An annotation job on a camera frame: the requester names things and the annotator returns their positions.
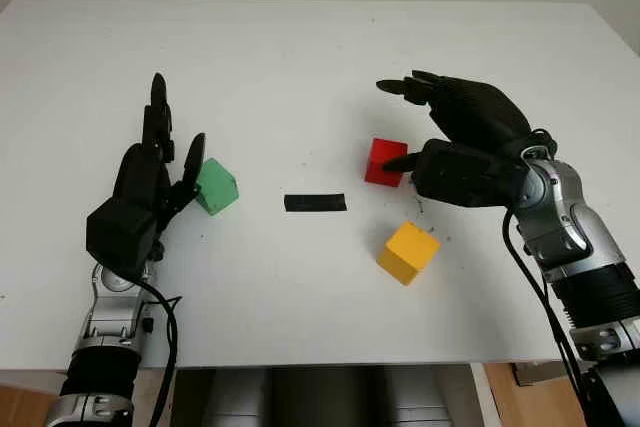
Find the white table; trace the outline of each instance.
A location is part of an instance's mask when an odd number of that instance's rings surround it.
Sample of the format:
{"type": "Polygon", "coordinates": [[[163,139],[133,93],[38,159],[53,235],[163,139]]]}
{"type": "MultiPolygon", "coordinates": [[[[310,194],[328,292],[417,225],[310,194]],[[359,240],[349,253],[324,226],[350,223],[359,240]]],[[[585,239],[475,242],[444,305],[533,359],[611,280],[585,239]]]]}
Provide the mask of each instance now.
{"type": "MultiPolygon", "coordinates": [[[[165,235],[158,285],[184,295],[179,365],[534,360],[557,353],[502,245],[502,210],[362,180],[373,136],[419,149],[427,110],[375,88],[411,68],[502,88],[560,143],[636,273],[640,60],[584,5],[14,0],[0,14],[0,369],[60,369],[91,299],[86,216],[167,80],[177,162],[207,156],[240,199],[165,235]],[[344,192],[347,212],[286,213],[344,192]],[[403,287],[374,256],[403,221],[442,249],[403,287]]],[[[162,366],[163,329],[145,364],[162,366]]]]}

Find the black cable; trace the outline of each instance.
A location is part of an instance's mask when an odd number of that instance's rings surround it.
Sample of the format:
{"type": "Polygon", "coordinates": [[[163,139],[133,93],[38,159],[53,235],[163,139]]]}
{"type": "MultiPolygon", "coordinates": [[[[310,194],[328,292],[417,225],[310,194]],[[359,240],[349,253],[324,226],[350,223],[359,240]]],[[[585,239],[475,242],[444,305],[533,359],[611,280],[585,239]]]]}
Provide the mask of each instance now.
{"type": "Polygon", "coordinates": [[[513,217],[513,212],[508,209],[507,212],[505,213],[504,220],[502,221],[502,238],[507,247],[507,250],[513,257],[513,260],[516,262],[516,264],[518,265],[518,267],[526,277],[527,281],[533,288],[534,292],[536,293],[536,296],[540,300],[540,303],[542,304],[542,306],[544,307],[547,313],[547,318],[549,319],[551,331],[553,333],[556,344],[558,344],[558,349],[560,350],[560,357],[562,358],[563,364],[565,366],[565,370],[567,371],[567,375],[569,376],[571,385],[576,393],[576,397],[580,402],[582,410],[585,414],[585,418],[588,419],[589,417],[587,413],[588,400],[586,397],[586,390],[582,380],[582,375],[580,373],[580,367],[575,358],[573,350],[571,349],[571,344],[569,344],[569,341],[567,340],[564,330],[562,329],[562,326],[560,325],[560,322],[558,321],[558,318],[556,317],[555,312],[551,308],[551,304],[548,302],[548,291],[546,290],[546,283],[545,283],[545,291],[546,291],[546,294],[545,294],[545,292],[543,292],[543,290],[540,288],[540,286],[534,279],[533,275],[527,268],[526,264],[524,263],[524,261],[522,260],[518,252],[516,251],[515,247],[513,246],[513,243],[511,242],[511,237],[509,234],[509,225],[511,224],[512,217],[513,217]]]}
{"type": "Polygon", "coordinates": [[[173,312],[173,308],[182,297],[174,297],[173,299],[171,299],[174,301],[173,305],[171,305],[169,304],[169,301],[165,299],[164,296],[155,287],[147,284],[143,280],[127,279],[123,276],[121,277],[146,290],[149,294],[155,297],[157,303],[159,303],[167,313],[167,341],[169,342],[169,358],[167,359],[167,365],[164,370],[164,375],[162,376],[160,390],[158,391],[158,396],[156,397],[156,405],[153,408],[153,414],[151,416],[151,421],[149,422],[150,427],[156,427],[158,425],[158,422],[160,421],[160,417],[162,416],[164,406],[167,403],[169,388],[171,387],[171,379],[173,378],[173,372],[176,367],[176,359],[178,357],[178,322],[176,321],[176,316],[173,312]]]}
{"type": "Polygon", "coordinates": [[[544,300],[549,302],[549,285],[547,281],[544,279],[544,275],[542,276],[542,287],[544,288],[544,300]]]}
{"type": "MultiPolygon", "coordinates": [[[[167,302],[169,302],[171,304],[171,308],[175,309],[176,308],[176,304],[178,302],[180,302],[182,300],[182,296],[181,295],[176,295],[175,297],[169,297],[167,299],[167,302]]],[[[143,302],[144,305],[160,305],[160,302],[158,302],[157,300],[147,300],[145,302],[143,302]]]]}

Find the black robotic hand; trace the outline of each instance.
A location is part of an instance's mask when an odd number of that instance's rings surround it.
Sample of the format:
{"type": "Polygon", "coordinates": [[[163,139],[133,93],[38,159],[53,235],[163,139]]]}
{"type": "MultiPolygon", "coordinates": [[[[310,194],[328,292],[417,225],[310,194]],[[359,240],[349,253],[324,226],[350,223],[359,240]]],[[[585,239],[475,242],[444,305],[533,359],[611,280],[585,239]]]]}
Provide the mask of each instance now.
{"type": "Polygon", "coordinates": [[[428,140],[422,152],[387,162],[384,169],[411,172],[418,194],[464,207],[510,206],[527,167],[520,153],[556,143],[546,131],[532,131],[518,107],[496,87],[414,70],[403,80],[380,80],[378,88],[429,104],[431,118],[451,140],[428,140]]]}
{"type": "Polygon", "coordinates": [[[167,87],[156,74],[144,109],[142,142],[125,153],[113,196],[87,218],[87,251],[124,278],[138,279],[146,260],[161,260],[160,234],[198,194],[205,134],[193,139],[184,175],[172,185],[166,166],[174,160],[171,129],[167,87]]]}

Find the black joint casing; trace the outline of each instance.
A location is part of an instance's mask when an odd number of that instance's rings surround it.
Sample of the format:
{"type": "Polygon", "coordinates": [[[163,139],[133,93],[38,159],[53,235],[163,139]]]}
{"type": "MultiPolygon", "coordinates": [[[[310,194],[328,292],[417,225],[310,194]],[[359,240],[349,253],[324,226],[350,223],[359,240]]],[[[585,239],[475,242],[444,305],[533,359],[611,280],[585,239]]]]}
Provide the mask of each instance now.
{"type": "Polygon", "coordinates": [[[60,395],[102,393],[131,400],[140,355],[124,347],[87,347],[76,351],[60,395]]]}
{"type": "Polygon", "coordinates": [[[155,233],[150,211],[111,197],[87,218],[87,251],[116,275],[139,278],[155,233]]]}
{"type": "Polygon", "coordinates": [[[606,324],[640,315],[640,290],[625,263],[607,265],[555,282],[574,327],[606,324]]]}
{"type": "Polygon", "coordinates": [[[527,168],[510,159],[453,144],[428,140],[412,178],[423,197],[462,207],[510,206],[527,168]]]}

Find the metal bracket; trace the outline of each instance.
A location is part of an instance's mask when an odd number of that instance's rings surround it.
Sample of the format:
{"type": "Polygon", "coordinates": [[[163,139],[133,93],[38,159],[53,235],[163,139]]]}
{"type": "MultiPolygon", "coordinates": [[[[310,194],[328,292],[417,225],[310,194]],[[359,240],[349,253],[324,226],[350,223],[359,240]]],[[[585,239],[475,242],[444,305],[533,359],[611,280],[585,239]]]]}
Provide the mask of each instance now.
{"type": "Polygon", "coordinates": [[[131,425],[133,403],[129,399],[111,394],[71,394],[58,397],[49,409],[44,425],[55,427],[76,422],[111,425],[118,418],[123,422],[118,425],[127,425],[127,420],[131,425]]]}
{"type": "MultiPolygon", "coordinates": [[[[147,265],[142,280],[146,282],[150,276],[147,265]]],[[[75,350],[111,345],[141,353],[144,332],[138,326],[139,320],[147,315],[143,306],[146,292],[100,264],[93,269],[91,284],[94,303],[75,350]]]]}
{"type": "Polygon", "coordinates": [[[612,354],[640,349],[640,316],[571,329],[570,334],[580,357],[603,360],[612,354]]]}
{"type": "Polygon", "coordinates": [[[555,160],[526,159],[531,171],[515,211],[527,251],[547,282],[624,262],[606,226],[582,195],[578,173],[555,160]]]}

